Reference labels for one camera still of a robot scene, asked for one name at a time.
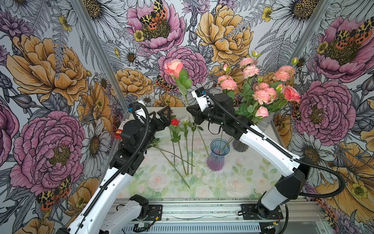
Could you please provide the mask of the pink carnation stem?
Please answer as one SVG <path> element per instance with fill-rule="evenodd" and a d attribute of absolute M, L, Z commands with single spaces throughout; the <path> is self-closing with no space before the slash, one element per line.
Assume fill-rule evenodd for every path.
<path fill-rule="evenodd" d="M 259 53 L 258 51 L 253 50 L 250 55 L 248 55 L 247 57 L 243 58 L 240 61 L 239 67 L 241 68 L 242 73 L 243 73 L 243 78 L 246 81 L 249 81 L 250 79 L 256 76 L 259 76 L 260 69 L 257 65 L 258 65 L 258 58 L 261 55 L 262 54 Z"/>
<path fill-rule="evenodd" d="M 230 68 L 227 64 L 224 64 L 223 71 L 225 74 L 220 76 L 217 82 L 221 87 L 222 92 L 228 94 L 230 91 L 234 91 L 237 88 L 237 83 L 228 75 Z"/>

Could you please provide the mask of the blue purple glass vase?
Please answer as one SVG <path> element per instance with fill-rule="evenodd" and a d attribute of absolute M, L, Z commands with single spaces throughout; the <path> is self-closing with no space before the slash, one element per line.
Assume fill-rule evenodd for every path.
<path fill-rule="evenodd" d="M 210 144 L 210 154 L 206 160 L 206 164 L 212 171 L 220 171 L 225 165 L 225 156 L 230 152 L 228 141 L 217 138 Z"/>

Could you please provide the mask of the dark pink glass vase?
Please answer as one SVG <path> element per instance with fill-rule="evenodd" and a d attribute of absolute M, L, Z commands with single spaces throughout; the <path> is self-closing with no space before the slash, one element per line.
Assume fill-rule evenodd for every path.
<path fill-rule="evenodd" d="M 242 143 L 239 140 L 234 139 L 232 143 L 233 148 L 238 152 L 245 152 L 248 150 L 249 146 Z"/>

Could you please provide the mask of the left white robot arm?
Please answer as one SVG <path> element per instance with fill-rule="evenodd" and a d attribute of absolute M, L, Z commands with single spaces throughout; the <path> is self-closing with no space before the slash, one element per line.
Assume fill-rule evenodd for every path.
<path fill-rule="evenodd" d="M 76 220 L 57 233 L 118 234 L 131 221 L 146 218 L 149 201 L 140 195 L 132 196 L 114 214 L 108 215 L 108 212 L 143 162 L 155 134 L 170 126 L 171 109 L 166 106 L 149 113 L 144 103 L 139 101 L 131 104 L 128 111 L 133 119 L 120 125 L 121 142 L 99 187 Z"/>

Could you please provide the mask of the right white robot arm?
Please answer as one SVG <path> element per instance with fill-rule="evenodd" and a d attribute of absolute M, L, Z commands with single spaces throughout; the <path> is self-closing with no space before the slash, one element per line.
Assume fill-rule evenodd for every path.
<path fill-rule="evenodd" d="M 191 94 L 197 104 L 188 107 L 187 111 L 197 125 L 205 121 L 220 125 L 226 134 L 255 150 L 281 173 L 281 178 L 253 208 L 256 216 L 267 219 L 280 205 L 298 198 L 310 171 L 299 156 L 274 142 L 247 117 L 237 115 L 229 95 L 212 95 L 203 88 L 193 90 Z"/>

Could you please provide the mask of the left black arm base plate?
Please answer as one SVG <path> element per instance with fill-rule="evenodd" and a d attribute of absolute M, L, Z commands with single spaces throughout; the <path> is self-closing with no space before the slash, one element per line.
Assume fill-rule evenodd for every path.
<path fill-rule="evenodd" d="M 151 204 L 148 206 L 148 211 L 144 215 L 138 217 L 136 221 L 161 221 L 163 213 L 163 205 Z"/>

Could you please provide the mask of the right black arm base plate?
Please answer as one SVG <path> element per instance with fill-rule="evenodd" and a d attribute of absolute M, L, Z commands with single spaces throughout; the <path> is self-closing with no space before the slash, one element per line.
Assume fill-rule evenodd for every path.
<path fill-rule="evenodd" d="M 271 211 L 262 205 L 245 203 L 241 204 L 241 209 L 237 213 L 242 216 L 244 220 L 282 220 L 283 214 L 278 206 L 275 210 Z"/>

